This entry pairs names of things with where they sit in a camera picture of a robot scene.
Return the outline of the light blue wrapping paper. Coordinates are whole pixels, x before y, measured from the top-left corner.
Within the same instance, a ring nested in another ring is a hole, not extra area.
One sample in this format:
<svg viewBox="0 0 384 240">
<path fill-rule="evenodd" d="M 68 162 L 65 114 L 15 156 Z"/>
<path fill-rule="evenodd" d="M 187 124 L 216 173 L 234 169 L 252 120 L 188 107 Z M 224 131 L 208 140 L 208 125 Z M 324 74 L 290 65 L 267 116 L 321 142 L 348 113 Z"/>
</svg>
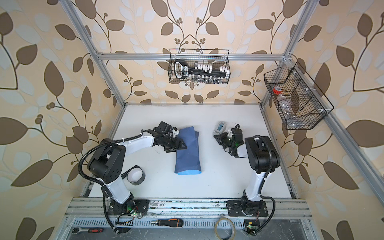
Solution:
<svg viewBox="0 0 384 240">
<path fill-rule="evenodd" d="M 180 130 L 178 138 L 183 140 L 187 148 L 177 150 L 175 174 L 199 175 L 202 173 L 199 156 L 199 132 L 194 127 Z"/>
</svg>

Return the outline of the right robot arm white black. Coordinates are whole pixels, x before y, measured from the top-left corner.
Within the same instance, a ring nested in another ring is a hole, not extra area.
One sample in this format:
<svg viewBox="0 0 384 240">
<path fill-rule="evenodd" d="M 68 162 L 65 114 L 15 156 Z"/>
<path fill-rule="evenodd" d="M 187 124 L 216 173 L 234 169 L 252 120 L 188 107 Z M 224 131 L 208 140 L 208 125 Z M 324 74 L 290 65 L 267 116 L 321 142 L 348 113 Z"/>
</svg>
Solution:
<svg viewBox="0 0 384 240">
<path fill-rule="evenodd" d="M 247 158 L 253 170 L 250 183 L 240 200 L 242 213 L 251 215 L 261 210 L 265 200 L 274 199 L 262 194 L 268 177 L 280 167 L 281 159 L 268 136 L 255 135 L 243 139 L 243 131 L 236 125 L 229 132 L 214 134 L 215 140 L 232 157 Z"/>
</svg>

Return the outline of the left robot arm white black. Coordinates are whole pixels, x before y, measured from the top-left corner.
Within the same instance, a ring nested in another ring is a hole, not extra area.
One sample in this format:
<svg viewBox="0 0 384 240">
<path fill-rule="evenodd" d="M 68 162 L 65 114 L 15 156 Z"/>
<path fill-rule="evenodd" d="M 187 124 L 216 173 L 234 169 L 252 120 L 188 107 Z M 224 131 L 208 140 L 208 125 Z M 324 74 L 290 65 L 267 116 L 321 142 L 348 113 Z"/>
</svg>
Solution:
<svg viewBox="0 0 384 240">
<path fill-rule="evenodd" d="M 84 179 L 101 186 L 104 197 L 130 212 L 135 209 L 135 204 L 133 194 L 124 183 L 125 156 L 154 146 L 163 147 L 166 153 L 186 150 L 188 147 L 178 134 L 177 128 L 160 122 L 158 127 L 142 130 L 134 137 L 104 139 L 79 160 L 78 172 Z"/>
</svg>

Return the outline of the grey tape dispenser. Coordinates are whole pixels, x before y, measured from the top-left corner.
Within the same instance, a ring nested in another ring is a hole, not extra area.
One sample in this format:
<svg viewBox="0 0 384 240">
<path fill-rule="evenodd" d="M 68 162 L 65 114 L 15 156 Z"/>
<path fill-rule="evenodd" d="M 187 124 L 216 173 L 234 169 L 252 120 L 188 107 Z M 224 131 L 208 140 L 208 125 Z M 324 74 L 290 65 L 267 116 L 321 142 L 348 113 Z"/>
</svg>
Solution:
<svg viewBox="0 0 384 240">
<path fill-rule="evenodd" d="M 216 127 L 213 131 L 213 136 L 216 136 L 216 135 L 221 135 L 223 134 L 227 129 L 227 123 L 224 122 L 224 121 L 219 121 L 217 124 L 216 124 Z"/>
</svg>

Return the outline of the black orange screwdriver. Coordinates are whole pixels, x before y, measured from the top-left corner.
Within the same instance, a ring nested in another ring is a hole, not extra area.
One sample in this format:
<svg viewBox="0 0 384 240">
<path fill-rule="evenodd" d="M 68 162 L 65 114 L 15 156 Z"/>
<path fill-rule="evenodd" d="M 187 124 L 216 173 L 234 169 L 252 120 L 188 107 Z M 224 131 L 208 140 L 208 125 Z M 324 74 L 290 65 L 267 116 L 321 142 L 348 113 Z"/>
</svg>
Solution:
<svg viewBox="0 0 384 240">
<path fill-rule="evenodd" d="M 159 219 L 159 220 L 151 221 L 151 224 L 156 226 L 181 228 L 184 225 L 184 221 L 182 219 Z"/>
</svg>

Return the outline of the clear tape roll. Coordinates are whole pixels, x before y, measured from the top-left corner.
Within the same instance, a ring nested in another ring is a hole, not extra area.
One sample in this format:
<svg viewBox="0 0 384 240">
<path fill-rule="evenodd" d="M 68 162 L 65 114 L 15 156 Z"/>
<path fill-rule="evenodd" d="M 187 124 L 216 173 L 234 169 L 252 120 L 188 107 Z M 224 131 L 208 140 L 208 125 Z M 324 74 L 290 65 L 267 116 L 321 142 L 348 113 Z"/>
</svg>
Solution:
<svg viewBox="0 0 384 240">
<path fill-rule="evenodd" d="M 234 240 L 236 237 L 235 224 L 226 217 L 220 217 L 214 225 L 214 233 L 217 240 Z"/>
</svg>

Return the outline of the grey duct tape roll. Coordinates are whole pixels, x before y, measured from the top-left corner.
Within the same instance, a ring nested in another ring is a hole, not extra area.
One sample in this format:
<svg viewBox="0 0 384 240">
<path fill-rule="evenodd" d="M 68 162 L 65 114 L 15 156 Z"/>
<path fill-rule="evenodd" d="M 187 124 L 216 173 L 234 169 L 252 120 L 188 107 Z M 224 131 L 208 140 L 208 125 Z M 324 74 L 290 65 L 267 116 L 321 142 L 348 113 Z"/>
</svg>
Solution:
<svg viewBox="0 0 384 240">
<path fill-rule="evenodd" d="M 145 178 L 146 174 L 141 168 L 133 168 L 127 174 L 127 181 L 134 186 L 142 184 Z"/>
</svg>

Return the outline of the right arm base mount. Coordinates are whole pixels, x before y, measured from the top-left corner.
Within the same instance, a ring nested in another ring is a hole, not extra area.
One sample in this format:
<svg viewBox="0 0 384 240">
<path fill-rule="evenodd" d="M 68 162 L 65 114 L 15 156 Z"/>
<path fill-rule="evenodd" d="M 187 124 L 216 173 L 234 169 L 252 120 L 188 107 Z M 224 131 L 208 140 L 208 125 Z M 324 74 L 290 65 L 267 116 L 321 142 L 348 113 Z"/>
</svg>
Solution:
<svg viewBox="0 0 384 240">
<path fill-rule="evenodd" d="M 241 201 L 241 200 L 232 200 L 227 201 L 226 207 L 228 210 L 228 215 L 230 217 L 268 217 L 268 209 L 266 202 L 263 200 L 260 201 Z"/>
</svg>

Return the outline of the black socket set rail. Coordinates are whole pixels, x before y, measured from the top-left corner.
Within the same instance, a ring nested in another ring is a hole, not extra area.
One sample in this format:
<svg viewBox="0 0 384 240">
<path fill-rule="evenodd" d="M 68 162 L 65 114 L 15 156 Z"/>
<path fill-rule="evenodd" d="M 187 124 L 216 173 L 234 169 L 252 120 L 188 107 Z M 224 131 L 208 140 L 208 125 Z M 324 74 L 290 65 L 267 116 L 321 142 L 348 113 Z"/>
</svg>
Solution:
<svg viewBox="0 0 384 240">
<path fill-rule="evenodd" d="M 213 65 L 194 61 L 188 63 L 184 60 L 176 60 L 173 65 L 173 72 L 177 79 L 188 80 L 223 80 L 229 79 L 231 72 L 227 67 L 219 66 L 218 69 Z"/>
</svg>

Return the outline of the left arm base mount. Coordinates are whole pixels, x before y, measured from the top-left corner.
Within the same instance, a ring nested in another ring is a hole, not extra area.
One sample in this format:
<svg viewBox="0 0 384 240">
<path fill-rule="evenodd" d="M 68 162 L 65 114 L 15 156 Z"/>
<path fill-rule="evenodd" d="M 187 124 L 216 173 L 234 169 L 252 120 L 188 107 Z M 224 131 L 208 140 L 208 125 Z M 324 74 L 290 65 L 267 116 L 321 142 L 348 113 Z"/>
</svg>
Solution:
<svg viewBox="0 0 384 240">
<path fill-rule="evenodd" d="M 132 214 L 141 214 L 145 215 L 149 209 L 150 200 L 127 200 L 123 204 L 119 204 L 114 200 L 111 200 L 110 206 L 108 208 L 109 214 L 114 216 L 120 215 L 129 215 Z"/>
</svg>

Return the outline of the red handled ratchet wrench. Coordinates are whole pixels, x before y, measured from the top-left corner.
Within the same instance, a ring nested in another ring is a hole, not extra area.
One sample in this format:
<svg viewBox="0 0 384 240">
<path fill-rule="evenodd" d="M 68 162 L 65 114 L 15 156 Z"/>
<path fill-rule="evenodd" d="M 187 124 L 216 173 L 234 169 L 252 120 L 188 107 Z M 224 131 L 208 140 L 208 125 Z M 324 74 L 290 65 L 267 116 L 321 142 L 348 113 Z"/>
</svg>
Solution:
<svg viewBox="0 0 384 240">
<path fill-rule="evenodd" d="M 103 228 L 81 228 L 81 227 L 74 227 L 72 229 L 72 234 L 76 235 L 79 233 L 102 233 L 104 231 Z"/>
</svg>

